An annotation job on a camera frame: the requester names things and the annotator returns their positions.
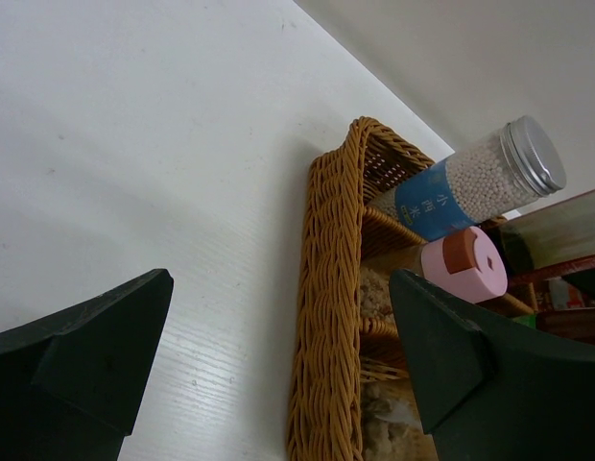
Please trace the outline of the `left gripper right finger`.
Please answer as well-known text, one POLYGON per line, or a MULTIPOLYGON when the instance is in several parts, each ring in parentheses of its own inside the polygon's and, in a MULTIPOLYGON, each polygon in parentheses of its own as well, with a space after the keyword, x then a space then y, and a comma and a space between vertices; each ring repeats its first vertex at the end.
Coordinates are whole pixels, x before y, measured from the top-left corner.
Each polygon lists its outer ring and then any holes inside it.
POLYGON ((595 346, 522 326, 408 271, 389 283, 441 460, 595 460, 595 346))

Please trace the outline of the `black-capped shaker blue label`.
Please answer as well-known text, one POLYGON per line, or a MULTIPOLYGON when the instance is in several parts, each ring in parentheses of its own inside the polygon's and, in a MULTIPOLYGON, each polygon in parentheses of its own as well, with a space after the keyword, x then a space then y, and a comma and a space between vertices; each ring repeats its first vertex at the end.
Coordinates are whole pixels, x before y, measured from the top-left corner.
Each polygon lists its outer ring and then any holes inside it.
POLYGON ((433 241, 565 186, 566 173, 553 142, 525 115, 413 175, 370 205, 433 241))

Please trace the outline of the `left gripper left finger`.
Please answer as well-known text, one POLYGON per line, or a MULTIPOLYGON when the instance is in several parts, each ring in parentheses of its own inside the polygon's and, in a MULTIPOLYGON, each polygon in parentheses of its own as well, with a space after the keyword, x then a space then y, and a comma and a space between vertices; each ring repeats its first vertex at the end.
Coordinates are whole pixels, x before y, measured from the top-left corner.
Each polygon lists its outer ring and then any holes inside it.
POLYGON ((132 434, 174 280, 154 269, 0 333, 0 460, 115 460, 132 434))

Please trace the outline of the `pink-capped spice shaker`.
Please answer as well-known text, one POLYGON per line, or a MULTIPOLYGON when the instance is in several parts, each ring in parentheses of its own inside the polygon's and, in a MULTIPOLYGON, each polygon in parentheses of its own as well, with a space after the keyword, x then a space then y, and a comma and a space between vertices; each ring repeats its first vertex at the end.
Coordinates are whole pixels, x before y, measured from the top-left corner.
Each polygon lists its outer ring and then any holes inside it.
POLYGON ((469 227, 436 241, 371 257, 365 265, 386 277, 409 270, 469 303, 503 296, 508 276, 498 250, 486 233, 469 227))

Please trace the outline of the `tall black-capped sauce bottle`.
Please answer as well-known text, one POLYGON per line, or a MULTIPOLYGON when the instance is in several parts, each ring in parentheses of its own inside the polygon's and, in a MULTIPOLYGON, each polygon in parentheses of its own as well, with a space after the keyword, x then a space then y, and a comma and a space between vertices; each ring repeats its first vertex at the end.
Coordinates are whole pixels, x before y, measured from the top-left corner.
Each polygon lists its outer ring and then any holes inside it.
POLYGON ((486 230, 511 284, 595 269, 595 189, 486 230))

